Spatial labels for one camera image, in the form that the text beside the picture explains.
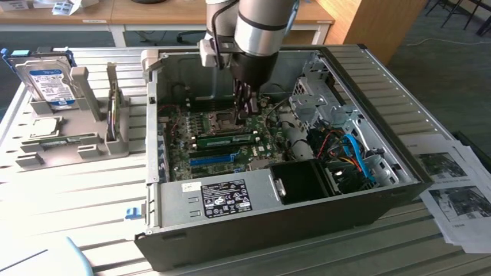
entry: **warning label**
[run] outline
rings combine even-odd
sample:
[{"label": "warning label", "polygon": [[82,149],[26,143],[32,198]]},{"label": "warning label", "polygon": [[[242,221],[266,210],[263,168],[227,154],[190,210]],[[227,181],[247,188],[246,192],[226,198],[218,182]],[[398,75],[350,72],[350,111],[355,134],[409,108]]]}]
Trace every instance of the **warning label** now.
[{"label": "warning label", "polygon": [[245,179],[203,185],[202,195],[210,219],[253,210]]}]

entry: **hard drive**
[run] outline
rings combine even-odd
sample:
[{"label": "hard drive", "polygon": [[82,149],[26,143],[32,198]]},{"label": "hard drive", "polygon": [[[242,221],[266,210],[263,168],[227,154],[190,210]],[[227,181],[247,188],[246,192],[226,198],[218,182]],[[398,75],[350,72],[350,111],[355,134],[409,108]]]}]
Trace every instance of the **hard drive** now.
[{"label": "hard drive", "polygon": [[35,101],[47,101],[52,110],[79,108],[75,99],[83,97],[83,92],[70,76],[76,66],[70,51],[14,51],[8,55],[4,49],[2,54]]}]

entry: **table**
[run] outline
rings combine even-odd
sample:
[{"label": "table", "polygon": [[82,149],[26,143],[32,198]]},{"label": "table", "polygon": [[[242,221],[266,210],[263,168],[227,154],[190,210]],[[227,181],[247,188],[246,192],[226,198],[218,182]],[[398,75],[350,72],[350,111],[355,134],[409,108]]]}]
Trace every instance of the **table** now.
[{"label": "table", "polygon": [[55,16],[51,9],[0,12],[2,32],[107,31],[115,0],[76,11],[71,16]]},{"label": "table", "polygon": [[[205,0],[167,0],[144,5],[130,0],[100,0],[72,16],[54,16],[51,9],[30,9],[0,13],[0,31],[107,31],[116,47],[126,47],[124,32],[132,30],[206,30]],[[313,44],[323,44],[331,15],[318,2],[302,1],[293,30],[313,30]]]},{"label": "table", "polygon": [[[374,224],[310,240],[235,256],[200,266],[183,267],[159,274],[151,270],[132,241],[144,229],[144,221],[123,221],[126,208],[146,199],[146,82],[140,52],[147,48],[74,48],[80,66],[90,70],[96,96],[104,97],[107,62],[119,62],[120,87],[131,97],[130,156],[48,170],[24,172],[31,182],[2,179],[10,171],[8,145],[23,135],[28,123],[30,97],[20,86],[8,108],[0,133],[0,212],[2,226],[15,227],[16,235],[40,239],[68,235],[88,257],[100,276],[139,275],[485,275],[491,256],[466,254],[443,241],[439,229],[421,201],[390,210]],[[362,91],[399,135],[410,133],[451,134],[415,100],[393,74],[358,45],[334,45],[337,56]],[[36,179],[51,178],[39,187]],[[12,205],[19,195],[31,196],[19,210]]]},{"label": "table", "polygon": [[[152,9],[131,1],[118,1],[111,18],[116,47],[126,47],[127,30],[207,30],[206,10],[203,0],[168,0],[152,5]],[[293,30],[314,30],[313,44],[325,43],[333,23],[331,15],[318,2],[301,1]]]}]

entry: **red cable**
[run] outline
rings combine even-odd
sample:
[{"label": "red cable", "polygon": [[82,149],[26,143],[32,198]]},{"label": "red cable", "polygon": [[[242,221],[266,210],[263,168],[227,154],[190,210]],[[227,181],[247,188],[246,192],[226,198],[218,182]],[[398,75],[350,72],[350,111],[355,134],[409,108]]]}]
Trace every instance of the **red cable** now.
[{"label": "red cable", "polygon": [[355,164],[357,168],[359,168],[359,171],[362,171],[362,167],[361,167],[361,165],[358,164],[358,162],[357,162],[355,158],[350,157],[350,159],[351,159],[351,161],[354,162],[354,164]]},{"label": "red cable", "polygon": [[329,141],[329,138],[330,138],[330,136],[331,136],[331,133],[333,133],[333,131],[326,135],[326,139],[325,139],[325,142],[322,143],[322,147],[321,147],[321,151],[319,151],[319,153],[317,154],[317,157],[319,158],[321,157],[321,154],[323,154],[323,150],[325,150],[325,146],[326,146],[326,143],[327,143],[327,141]]},{"label": "red cable", "polygon": [[178,106],[178,105],[163,105],[163,106],[160,106],[160,108],[159,108],[159,111],[158,111],[158,112],[160,112],[160,111],[162,111],[162,109],[164,109],[164,108],[167,108],[167,107],[170,107],[170,106],[172,106],[174,108],[176,108],[176,110],[178,110],[178,112],[179,112],[176,123],[175,123],[175,125],[174,125],[174,126],[172,126],[172,128],[171,128],[171,134],[172,134],[172,135],[175,135],[175,128],[178,127],[178,124],[179,124],[179,121],[180,121],[180,118],[182,118],[182,110],[180,110],[179,106]]}]

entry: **small circuit board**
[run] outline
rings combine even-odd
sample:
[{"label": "small circuit board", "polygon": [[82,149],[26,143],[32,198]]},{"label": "small circuit board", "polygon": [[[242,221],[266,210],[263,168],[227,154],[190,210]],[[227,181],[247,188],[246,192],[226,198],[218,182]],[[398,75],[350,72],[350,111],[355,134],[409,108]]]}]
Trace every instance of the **small circuit board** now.
[{"label": "small circuit board", "polygon": [[274,108],[263,104],[262,114],[250,117],[243,125],[234,123],[231,109],[194,112],[180,106],[168,106],[167,148],[171,181],[259,170],[285,161],[286,142],[281,128],[265,126]]}]

